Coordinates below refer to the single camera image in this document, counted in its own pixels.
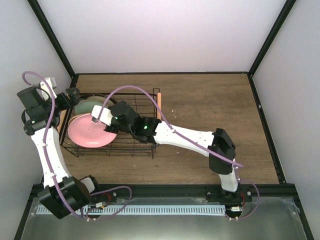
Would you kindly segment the pink plastic plate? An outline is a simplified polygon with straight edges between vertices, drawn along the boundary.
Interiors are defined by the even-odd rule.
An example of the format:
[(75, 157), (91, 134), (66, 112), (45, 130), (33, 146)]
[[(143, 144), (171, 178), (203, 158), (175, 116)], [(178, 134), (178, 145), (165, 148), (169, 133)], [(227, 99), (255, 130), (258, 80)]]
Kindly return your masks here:
[(84, 148), (100, 148), (110, 144), (117, 136), (116, 133), (105, 131), (102, 122), (93, 122), (92, 116), (83, 114), (73, 120), (67, 129), (70, 140)]

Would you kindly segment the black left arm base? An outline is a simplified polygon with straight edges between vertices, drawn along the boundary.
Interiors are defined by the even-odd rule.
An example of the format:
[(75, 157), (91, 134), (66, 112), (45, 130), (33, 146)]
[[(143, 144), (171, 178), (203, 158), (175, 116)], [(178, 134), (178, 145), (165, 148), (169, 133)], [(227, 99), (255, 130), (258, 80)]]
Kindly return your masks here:
[(104, 192), (91, 197), (91, 202), (86, 207), (86, 214), (98, 215), (104, 214), (112, 203), (114, 203), (116, 197), (113, 192)]

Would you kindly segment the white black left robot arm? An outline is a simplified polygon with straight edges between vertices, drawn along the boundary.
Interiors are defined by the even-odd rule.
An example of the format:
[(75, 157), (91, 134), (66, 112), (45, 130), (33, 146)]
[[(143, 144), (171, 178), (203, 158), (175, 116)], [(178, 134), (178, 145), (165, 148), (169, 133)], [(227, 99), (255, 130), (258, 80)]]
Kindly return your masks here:
[(78, 88), (55, 94), (39, 85), (17, 93), (25, 107), (21, 115), (24, 132), (35, 144), (43, 170), (43, 191), (38, 193), (40, 203), (56, 218), (74, 214), (90, 202), (97, 202), (102, 189), (92, 175), (76, 179), (67, 169), (61, 151), (58, 125), (60, 113), (72, 109), (80, 102)]

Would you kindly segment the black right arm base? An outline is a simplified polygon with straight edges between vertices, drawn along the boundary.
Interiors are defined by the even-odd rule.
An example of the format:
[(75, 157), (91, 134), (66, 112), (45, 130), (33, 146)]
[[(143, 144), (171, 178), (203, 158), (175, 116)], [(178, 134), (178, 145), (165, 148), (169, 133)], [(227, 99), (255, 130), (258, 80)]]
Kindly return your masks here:
[(252, 197), (248, 195), (248, 188), (241, 184), (235, 192), (223, 190), (220, 185), (206, 188), (205, 199), (209, 203), (219, 203), (225, 206), (225, 214), (232, 220), (239, 220), (246, 216), (251, 210)]

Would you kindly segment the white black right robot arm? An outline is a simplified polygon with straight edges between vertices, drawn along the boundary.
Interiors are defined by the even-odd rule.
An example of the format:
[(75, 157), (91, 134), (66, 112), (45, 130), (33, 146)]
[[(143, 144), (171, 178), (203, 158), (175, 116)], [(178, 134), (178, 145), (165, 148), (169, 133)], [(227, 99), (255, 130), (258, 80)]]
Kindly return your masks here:
[(176, 146), (207, 157), (209, 169), (220, 178), (223, 198), (232, 202), (240, 196), (236, 145), (224, 129), (197, 131), (170, 125), (158, 118), (140, 116), (125, 101), (104, 108), (100, 121), (106, 124), (107, 132), (123, 132), (143, 144)]

